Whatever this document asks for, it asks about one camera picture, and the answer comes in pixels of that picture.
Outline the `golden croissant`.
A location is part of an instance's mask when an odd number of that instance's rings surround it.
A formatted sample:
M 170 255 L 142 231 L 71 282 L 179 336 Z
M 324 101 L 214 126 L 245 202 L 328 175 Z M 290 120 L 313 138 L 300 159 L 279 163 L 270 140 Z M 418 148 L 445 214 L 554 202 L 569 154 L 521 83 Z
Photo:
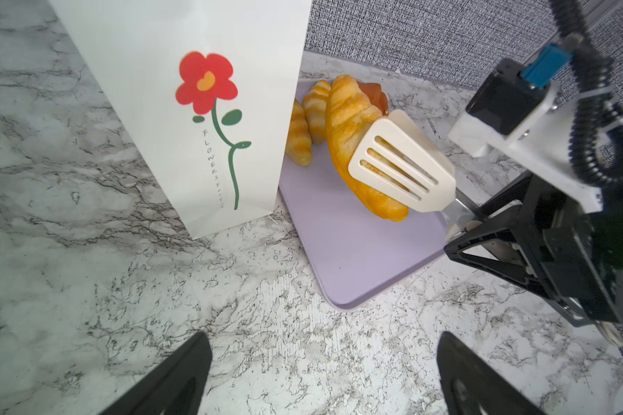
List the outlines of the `golden croissant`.
M 407 206 L 352 178 L 349 163 L 370 126 L 382 117 L 355 78 L 342 74 L 332 82 L 325 111 L 326 136 L 331 159 L 344 183 L 372 214 L 394 222 L 408 217 Z

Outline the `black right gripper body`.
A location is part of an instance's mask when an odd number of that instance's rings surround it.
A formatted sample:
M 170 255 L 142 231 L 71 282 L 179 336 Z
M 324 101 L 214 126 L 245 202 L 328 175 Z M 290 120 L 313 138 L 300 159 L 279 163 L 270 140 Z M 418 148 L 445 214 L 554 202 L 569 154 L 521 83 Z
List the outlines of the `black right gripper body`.
M 533 176 L 523 209 L 542 238 L 539 260 L 555 294 L 575 299 L 592 320 L 623 323 L 623 188 L 587 214 L 572 198 Z

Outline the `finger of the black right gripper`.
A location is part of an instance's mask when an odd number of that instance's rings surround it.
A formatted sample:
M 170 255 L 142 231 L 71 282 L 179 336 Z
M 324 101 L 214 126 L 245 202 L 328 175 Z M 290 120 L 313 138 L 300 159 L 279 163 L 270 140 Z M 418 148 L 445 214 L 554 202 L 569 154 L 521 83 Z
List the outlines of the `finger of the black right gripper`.
M 510 204 L 493 214 L 479 207 L 451 204 L 443 214 L 448 219 L 448 234 L 444 254 L 450 259 L 470 255 L 476 247 L 486 249 L 486 259 L 524 259 L 522 247 L 512 228 L 516 225 L 521 204 Z
M 543 268 L 545 257 L 516 251 L 520 264 L 479 257 L 466 252 L 448 252 L 448 258 L 464 266 L 484 271 L 522 288 L 544 300 L 562 303 L 562 296 L 549 273 Z

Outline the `white steel food tongs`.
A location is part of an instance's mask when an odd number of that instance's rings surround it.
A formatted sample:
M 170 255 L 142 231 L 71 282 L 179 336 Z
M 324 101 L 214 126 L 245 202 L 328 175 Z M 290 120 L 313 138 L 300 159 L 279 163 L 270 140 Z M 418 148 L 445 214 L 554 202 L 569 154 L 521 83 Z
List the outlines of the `white steel food tongs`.
M 348 165 L 352 178 L 419 213 L 442 212 L 451 235 L 480 221 L 455 167 L 402 110 L 375 121 Z

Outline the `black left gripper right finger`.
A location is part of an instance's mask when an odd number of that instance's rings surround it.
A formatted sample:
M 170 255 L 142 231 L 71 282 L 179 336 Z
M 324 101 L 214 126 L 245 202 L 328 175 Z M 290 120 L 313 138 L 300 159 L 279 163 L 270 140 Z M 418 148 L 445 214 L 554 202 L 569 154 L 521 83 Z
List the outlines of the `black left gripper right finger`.
M 450 414 L 537 414 L 524 397 L 449 331 L 437 349 L 441 389 Z

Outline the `orange triangular pastry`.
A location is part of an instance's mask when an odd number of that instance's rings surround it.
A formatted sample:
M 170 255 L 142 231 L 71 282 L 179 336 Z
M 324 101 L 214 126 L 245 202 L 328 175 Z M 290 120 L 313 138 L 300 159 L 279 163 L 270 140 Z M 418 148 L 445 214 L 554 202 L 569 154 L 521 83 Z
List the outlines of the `orange triangular pastry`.
M 389 102 L 382 86 L 378 83 L 358 82 L 360 90 L 369 98 L 370 103 L 379 108 L 383 116 L 389 115 Z

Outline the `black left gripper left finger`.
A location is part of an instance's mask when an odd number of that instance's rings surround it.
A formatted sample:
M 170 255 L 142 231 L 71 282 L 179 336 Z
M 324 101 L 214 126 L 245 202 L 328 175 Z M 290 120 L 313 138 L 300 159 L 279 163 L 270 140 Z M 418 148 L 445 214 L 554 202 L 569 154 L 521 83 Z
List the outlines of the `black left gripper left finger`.
M 197 414 L 212 358 L 209 338 L 198 332 L 102 413 Z

